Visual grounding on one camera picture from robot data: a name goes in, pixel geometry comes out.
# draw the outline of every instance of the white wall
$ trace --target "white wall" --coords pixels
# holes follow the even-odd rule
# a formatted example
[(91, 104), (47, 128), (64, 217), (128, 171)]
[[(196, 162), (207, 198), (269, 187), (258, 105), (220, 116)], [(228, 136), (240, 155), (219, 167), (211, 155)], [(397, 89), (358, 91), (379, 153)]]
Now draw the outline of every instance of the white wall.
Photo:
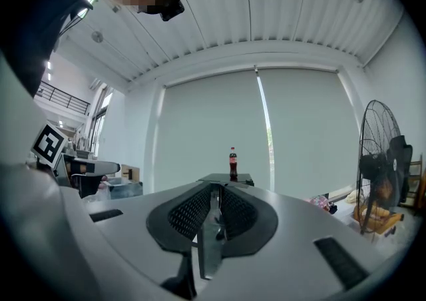
[(404, 14), (400, 24), (369, 62), (376, 96), (393, 112), (401, 134), (413, 146), (413, 160), (426, 156), (426, 48)]
[(341, 66), (337, 75), (352, 105), (357, 127), (360, 130), (365, 108), (374, 99), (369, 78), (360, 65)]
[(112, 94), (99, 139), (98, 160), (120, 164), (126, 160), (125, 99), (119, 91)]
[(68, 62), (62, 56), (53, 53), (51, 80), (47, 79), (47, 73), (43, 75), (43, 81), (72, 96), (88, 103), (92, 103), (95, 92), (89, 89), (93, 78), (82, 72), (78, 67)]
[(146, 192), (152, 192), (149, 179), (144, 177), (144, 157), (156, 88), (157, 85), (151, 83), (127, 95), (114, 91), (106, 111), (98, 153), (99, 160), (138, 167)]

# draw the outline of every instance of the window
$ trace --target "window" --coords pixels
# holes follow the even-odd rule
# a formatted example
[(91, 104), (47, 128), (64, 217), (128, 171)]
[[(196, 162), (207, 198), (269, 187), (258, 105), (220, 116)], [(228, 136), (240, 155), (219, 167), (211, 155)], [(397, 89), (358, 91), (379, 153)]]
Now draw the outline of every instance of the window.
[(104, 101), (102, 102), (102, 105), (101, 105), (101, 109), (109, 105), (109, 101), (111, 100), (111, 97), (112, 97), (112, 93), (104, 98)]
[(262, 81), (260, 80), (259, 75), (257, 76), (257, 79), (259, 84), (260, 97), (262, 98), (262, 104), (263, 104), (264, 114), (265, 114), (266, 134), (268, 136), (270, 190), (274, 192), (275, 191), (275, 163), (274, 163), (274, 143), (272, 142), (271, 122), (269, 120), (269, 112), (268, 112), (268, 106), (265, 100), (264, 88), (262, 86)]
[(102, 127), (104, 125), (105, 115), (107, 113), (108, 105), (112, 97), (113, 89), (105, 87), (99, 97), (95, 115), (92, 118), (92, 125), (90, 131), (90, 148), (89, 150), (94, 156), (98, 156), (99, 141), (101, 139)]

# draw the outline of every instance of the standing fan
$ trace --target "standing fan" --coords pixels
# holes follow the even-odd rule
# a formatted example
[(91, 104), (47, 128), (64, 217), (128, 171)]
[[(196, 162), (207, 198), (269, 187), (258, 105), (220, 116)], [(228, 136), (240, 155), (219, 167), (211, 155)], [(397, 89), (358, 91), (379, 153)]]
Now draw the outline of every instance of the standing fan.
[(392, 209), (401, 198), (412, 152), (390, 109), (384, 103), (371, 101), (365, 110), (359, 137), (354, 210), (362, 234), (383, 234), (390, 228), (394, 233), (395, 223), (403, 220), (403, 214), (394, 213)]

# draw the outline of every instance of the black vent grille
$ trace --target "black vent grille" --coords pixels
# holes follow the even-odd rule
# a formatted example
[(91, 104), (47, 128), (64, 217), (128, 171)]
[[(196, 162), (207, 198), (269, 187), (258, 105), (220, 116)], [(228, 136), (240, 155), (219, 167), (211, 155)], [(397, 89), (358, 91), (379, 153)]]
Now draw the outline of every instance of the black vent grille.
[(170, 211), (168, 221), (181, 235), (192, 240), (210, 211), (210, 188), (204, 188)]
[(367, 272), (334, 238), (321, 238), (316, 240), (314, 244), (345, 286), (345, 289), (356, 286), (367, 277)]
[(220, 210), (224, 217), (226, 238), (231, 240), (253, 227), (258, 218), (258, 211), (249, 202), (223, 189), (222, 205)]
[(116, 208), (113, 210), (107, 210), (97, 213), (92, 213), (89, 216), (92, 218), (93, 222), (100, 222), (101, 220), (110, 219), (113, 217), (120, 216), (122, 212), (120, 210), (117, 210)]

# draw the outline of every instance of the cola bottle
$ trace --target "cola bottle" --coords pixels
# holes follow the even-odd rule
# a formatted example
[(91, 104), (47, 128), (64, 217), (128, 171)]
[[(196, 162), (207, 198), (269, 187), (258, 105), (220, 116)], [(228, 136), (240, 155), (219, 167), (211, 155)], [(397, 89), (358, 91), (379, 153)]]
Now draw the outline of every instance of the cola bottle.
[(231, 168), (230, 176), (231, 179), (235, 179), (238, 176), (237, 173), (237, 154), (235, 153), (235, 148), (231, 147), (231, 154), (229, 154), (229, 166)]

